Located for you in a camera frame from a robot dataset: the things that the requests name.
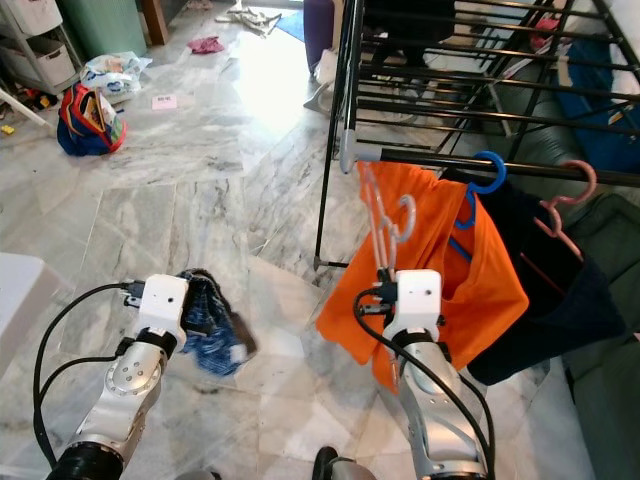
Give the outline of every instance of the black metal rack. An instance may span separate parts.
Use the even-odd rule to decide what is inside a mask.
[[[393,10],[367,9],[367,16],[374,18],[410,18],[414,22],[416,20],[450,22],[471,27],[467,32],[454,32],[451,38],[468,39],[468,45],[460,45],[449,41],[439,43],[416,40],[415,38],[382,38],[381,36],[363,35],[364,0],[346,0],[330,113],[314,268],[317,269],[321,265],[335,267],[347,265],[342,262],[324,261],[320,257],[329,187],[329,170],[331,162],[336,156],[339,157],[341,168],[345,173],[351,170],[356,160],[493,171],[494,166],[487,160],[452,154],[463,133],[481,133],[514,139],[506,159],[509,174],[584,180],[583,173],[575,169],[515,162],[524,135],[552,126],[606,131],[632,137],[639,135],[640,128],[633,122],[633,119],[627,116],[626,108],[640,104],[640,95],[619,94],[591,88],[574,88],[551,82],[553,66],[559,61],[563,61],[568,64],[601,69],[630,71],[640,83],[640,61],[638,61],[633,48],[624,37],[604,0],[591,1],[595,8],[594,11],[589,12],[572,10],[574,0],[566,0],[562,8],[554,6],[553,0],[535,0],[530,4],[503,0],[468,0],[465,2],[489,7],[517,9],[518,12],[522,11],[523,15],[521,16],[499,11],[457,9],[455,18],[446,18],[437,15],[401,12],[397,10],[397,8],[401,8],[397,3],[390,3],[394,7]],[[545,15],[554,15],[558,19],[558,25],[554,30],[537,27],[539,20]],[[602,22],[606,26],[607,32],[587,34],[566,31],[565,27],[569,17],[581,17]],[[548,50],[537,53],[520,51],[519,47],[530,34],[547,37]],[[557,52],[562,39],[588,39],[594,42],[616,44],[624,55],[627,65],[561,56]],[[479,69],[470,72],[435,69],[430,66],[410,68],[390,63],[374,64],[363,59],[363,50],[375,49],[380,45],[396,48],[420,47],[424,49],[425,53],[470,58],[477,62]],[[525,59],[542,65],[537,81],[517,80],[503,75],[510,62]],[[524,113],[504,112],[495,93],[496,85],[530,89],[532,94]],[[392,89],[393,93],[380,92],[380,87]],[[417,96],[407,94],[407,92],[417,90],[420,92]],[[590,112],[587,115],[572,118],[534,116],[536,103],[543,91],[572,93],[616,99],[617,101],[611,102],[610,106],[601,108],[599,112]],[[424,92],[430,92],[431,97],[423,98]],[[493,101],[481,101],[482,95],[485,98],[489,96]],[[363,113],[372,111],[411,115],[415,118],[430,119],[431,121],[396,121],[394,119],[367,118],[366,115],[363,115]],[[601,112],[619,112],[627,120],[624,122],[627,126],[602,125],[590,121],[589,117]],[[508,123],[510,121],[516,122],[517,128],[511,129]],[[478,127],[479,122],[490,122],[497,125],[498,128],[487,131],[482,126]],[[340,123],[343,127],[338,135]],[[362,125],[431,130],[441,132],[443,137],[437,144],[382,141],[357,135],[358,126]],[[444,153],[445,147],[451,143],[453,145],[449,152]],[[637,174],[598,170],[597,175],[598,182],[602,184],[640,187],[640,175]]]

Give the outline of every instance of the plastic bag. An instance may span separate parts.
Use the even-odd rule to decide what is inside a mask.
[[[142,89],[140,73],[152,62],[133,52],[100,55],[87,62],[80,82],[95,88],[112,104],[133,98]]]

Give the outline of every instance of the purple cloth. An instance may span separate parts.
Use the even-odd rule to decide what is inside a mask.
[[[222,44],[218,41],[218,37],[205,37],[191,40],[187,43],[191,49],[191,53],[217,53],[224,50]]]

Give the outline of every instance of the orange shirt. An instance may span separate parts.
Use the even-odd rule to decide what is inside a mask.
[[[467,230],[455,227],[456,218],[465,222],[471,214],[465,199],[467,185],[438,180],[433,172],[411,165],[379,163],[371,168],[387,215],[401,231],[406,210],[398,199],[408,193],[416,201],[416,224],[409,240],[398,245],[396,270],[432,269],[442,275],[446,323],[439,327],[439,341],[447,344],[453,366],[459,370],[496,341],[524,313],[529,300],[493,221],[478,200],[475,226]],[[472,256],[471,262],[449,245],[450,237]],[[327,300],[316,328],[326,340],[340,343],[361,365],[373,357],[375,377],[395,391],[388,352],[353,316],[354,298],[376,280],[369,234]],[[382,333],[381,316],[365,318]]]

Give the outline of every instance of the pink hanger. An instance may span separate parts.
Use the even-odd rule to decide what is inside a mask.
[[[556,205],[558,205],[559,203],[566,203],[567,205],[578,205],[579,203],[587,200],[593,194],[597,186],[596,171],[591,165],[583,162],[582,160],[569,160],[568,162],[563,163],[562,166],[576,167],[582,170],[586,174],[589,181],[587,188],[575,198],[566,197],[564,195],[556,195],[550,202],[546,202],[544,200],[540,201],[540,205],[545,207],[549,211],[549,215],[551,215],[551,222],[553,224],[552,229],[547,227],[537,218],[534,218],[533,221],[550,237],[559,238],[560,240],[562,240],[567,245],[567,247],[569,247],[569,249],[576,255],[576,257],[578,257],[580,260],[583,260],[582,252],[580,252],[578,246],[573,243],[573,241],[562,231],[562,218],[556,210]]]

